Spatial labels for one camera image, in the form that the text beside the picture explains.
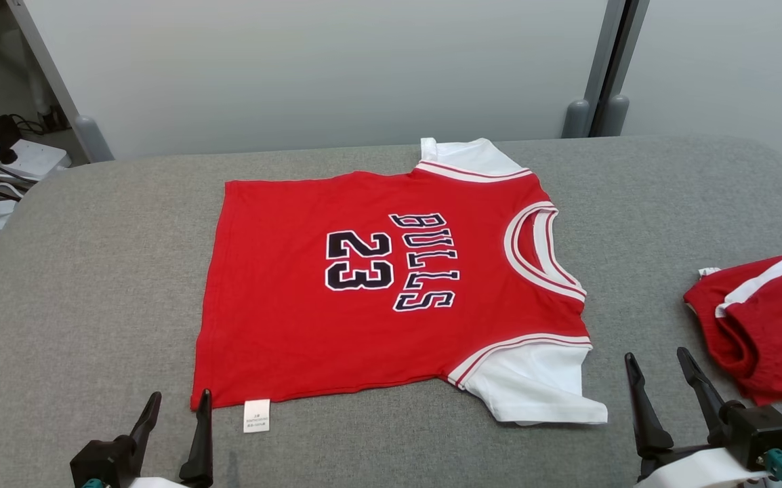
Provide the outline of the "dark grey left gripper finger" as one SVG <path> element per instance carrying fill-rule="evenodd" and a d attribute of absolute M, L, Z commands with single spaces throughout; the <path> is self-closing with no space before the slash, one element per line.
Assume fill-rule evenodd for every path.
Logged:
<path fill-rule="evenodd" d="M 212 394 L 204 389 L 195 411 L 197 425 L 186 463 L 180 467 L 180 484 L 186 487 L 213 485 Z"/>
<path fill-rule="evenodd" d="M 127 460 L 128 470 L 142 469 L 147 442 L 150 433 L 155 429 L 161 410 L 162 396 L 159 391 L 149 396 L 130 434 L 125 436 L 125 460 Z"/>

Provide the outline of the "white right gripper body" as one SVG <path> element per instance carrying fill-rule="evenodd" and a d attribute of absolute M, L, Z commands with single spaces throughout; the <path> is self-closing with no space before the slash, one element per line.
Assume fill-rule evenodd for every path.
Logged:
<path fill-rule="evenodd" d="M 695 452 L 656 469 L 636 487 L 735 487 L 766 479 L 766 470 L 748 470 L 725 448 Z"/>

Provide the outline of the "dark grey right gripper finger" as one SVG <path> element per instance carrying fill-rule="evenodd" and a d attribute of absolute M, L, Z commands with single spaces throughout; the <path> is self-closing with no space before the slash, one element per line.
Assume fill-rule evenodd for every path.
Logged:
<path fill-rule="evenodd" d="M 677 359 L 686 383 L 697 395 L 707 428 L 725 429 L 728 426 L 728 412 L 732 409 L 745 409 L 746 405 L 740 401 L 723 401 L 716 387 L 686 347 L 677 348 Z"/>
<path fill-rule="evenodd" d="M 646 380 L 632 352 L 624 356 L 632 402 L 633 427 L 636 451 L 642 460 L 654 460 L 657 455 L 670 451 L 674 447 L 672 436 L 663 429 L 655 409 L 645 390 Z"/>

